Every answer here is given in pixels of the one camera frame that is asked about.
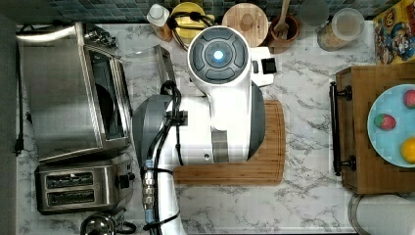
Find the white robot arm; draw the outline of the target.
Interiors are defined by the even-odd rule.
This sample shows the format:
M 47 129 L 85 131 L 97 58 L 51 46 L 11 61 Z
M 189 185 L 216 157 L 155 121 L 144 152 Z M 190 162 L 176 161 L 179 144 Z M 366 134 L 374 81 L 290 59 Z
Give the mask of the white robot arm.
M 175 168 L 242 163 L 264 139 L 260 89 L 272 84 L 276 72 L 268 48 L 250 47 L 233 28 L 211 26 L 190 43 L 187 67 L 201 96 L 185 97 L 168 80 L 132 117 L 144 229 L 150 235 L 186 235 L 174 188 Z

